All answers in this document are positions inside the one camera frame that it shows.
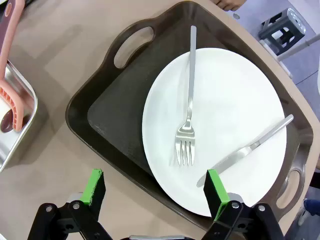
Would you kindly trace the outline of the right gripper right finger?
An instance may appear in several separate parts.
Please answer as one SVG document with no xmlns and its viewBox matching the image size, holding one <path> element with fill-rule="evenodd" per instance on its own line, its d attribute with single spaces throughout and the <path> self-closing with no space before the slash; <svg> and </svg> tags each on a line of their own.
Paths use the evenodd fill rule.
<svg viewBox="0 0 320 240">
<path fill-rule="evenodd" d="M 205 175 L 203 188 L 213 224 L 202 237 L 204 240 L 227 240 L 240 233 L 246 240 L 283 240 L 278 221 L 267 203 L 253 207 L 231 200 L 214 169 Z"/>
</svg>

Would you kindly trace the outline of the person's right hand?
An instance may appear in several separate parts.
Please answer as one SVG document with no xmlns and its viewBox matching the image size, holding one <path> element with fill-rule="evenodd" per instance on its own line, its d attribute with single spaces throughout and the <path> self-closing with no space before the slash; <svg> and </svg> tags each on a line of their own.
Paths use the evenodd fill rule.
<svg viewBox="0 0 320 240">
<path fill-rule="evenodd" d="M 224 11 L 236 11 L 239 9 L 246 1 L 245 0 L 213 0 L 215 5 Z"/>
</svg>

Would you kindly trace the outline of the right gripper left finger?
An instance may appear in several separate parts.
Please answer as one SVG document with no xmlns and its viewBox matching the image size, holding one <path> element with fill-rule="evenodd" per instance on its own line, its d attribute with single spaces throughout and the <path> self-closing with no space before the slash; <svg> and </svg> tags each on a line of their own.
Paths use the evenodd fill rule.
<svg viewBox="0 0 320 240">
<path fill-rule="evenodd" d="M 39 206 L 28 239 L 65 240 L 71 233 L 80 233 L 84 240 L 109 240 L 110 235 L 98 222 L 105 193 L 104 172 L 93 169 L 80 199 L 61 207 L 53 203 Z"/>
</svg>

